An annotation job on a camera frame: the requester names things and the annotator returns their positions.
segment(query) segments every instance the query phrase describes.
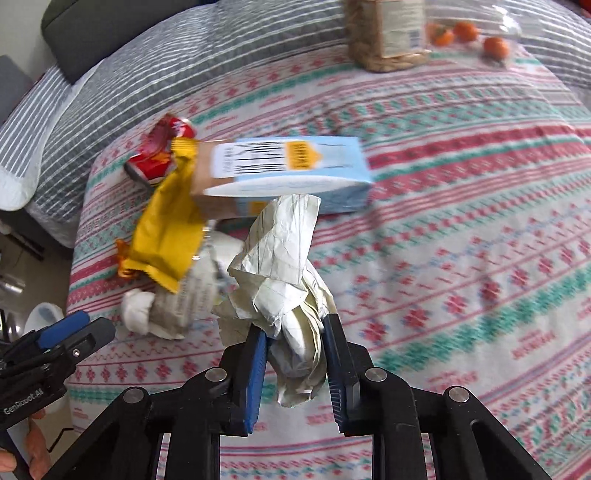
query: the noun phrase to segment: plastic bag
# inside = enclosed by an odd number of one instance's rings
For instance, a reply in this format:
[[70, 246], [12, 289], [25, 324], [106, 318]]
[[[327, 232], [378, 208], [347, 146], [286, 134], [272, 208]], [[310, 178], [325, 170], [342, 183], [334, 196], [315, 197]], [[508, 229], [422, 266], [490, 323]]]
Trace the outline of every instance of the plastic bag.
[[502, 2], [429, 2], [426, 11], [431, 57], [467, 66], [509, 68], [518, 52], [523, 26], [535, 28], [530, 19], [509, 14]]

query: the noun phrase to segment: human hand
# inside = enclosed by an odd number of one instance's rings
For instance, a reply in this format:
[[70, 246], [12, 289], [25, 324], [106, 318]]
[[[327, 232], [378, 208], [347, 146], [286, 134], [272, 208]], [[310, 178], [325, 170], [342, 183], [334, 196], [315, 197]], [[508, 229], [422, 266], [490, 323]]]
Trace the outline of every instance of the human hand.
[[[25, 448], [31, 455], [29, 472], [33, 480], [41, 480], [51, 467], [51, 459], [47, 452], [45, 437], [39, 426], [32, 420], [41, 420], [45, 410], [40, 410], [29, 419], [29, 433], [25, 439]], [[9, 452], [0, 451], [0, 472], [12, 472], [17, 467], [17, 460]]]

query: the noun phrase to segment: white crumpled paper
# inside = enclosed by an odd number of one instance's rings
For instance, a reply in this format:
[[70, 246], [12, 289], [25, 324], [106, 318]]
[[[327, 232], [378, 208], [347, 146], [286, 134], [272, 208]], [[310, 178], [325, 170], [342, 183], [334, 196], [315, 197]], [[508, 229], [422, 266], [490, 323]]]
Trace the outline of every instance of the white crumpled paper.
[[307, 259], [319, 206], [301, 194], [270, 202], [228, 268], [239, 288], [212, 310], [225, 346], [243, 342], [251, 323], [275, 339], [269, 361], [284, 407], [313, 398], [326, 377], [322, 318], [336, 307]]

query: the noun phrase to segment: bag of nuts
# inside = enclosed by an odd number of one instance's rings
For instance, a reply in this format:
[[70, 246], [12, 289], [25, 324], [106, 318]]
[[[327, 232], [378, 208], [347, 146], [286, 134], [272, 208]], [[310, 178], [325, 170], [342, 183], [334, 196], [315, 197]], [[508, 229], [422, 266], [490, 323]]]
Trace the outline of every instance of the bag of nuts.
[[349, 55], [370, 72], [428, 60], [424, 0], [345, 0]]

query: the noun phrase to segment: tangerine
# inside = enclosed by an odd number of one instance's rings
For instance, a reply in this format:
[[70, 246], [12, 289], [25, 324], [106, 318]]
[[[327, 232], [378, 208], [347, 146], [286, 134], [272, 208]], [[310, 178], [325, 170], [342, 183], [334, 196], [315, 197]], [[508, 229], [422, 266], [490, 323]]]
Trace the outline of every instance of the tangerine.
[[451, 31], [451, 29], [443, 26], [443, 25], [436, 25], [435, 28], [431, 27], [429, 39], [433, 45], [436, 47], [446, 47], [453, 43], [455, 39], [455, 35]]
[[478, 38], [479, 30], [472, 22], [461, 21], [453, 27], [453, 33], [459, 41], [467, 43]]
[[495, 60], [505, 60], [511, 53], [509, 44], [501, 37], [488, 37], [482, 47], [484, 53]]

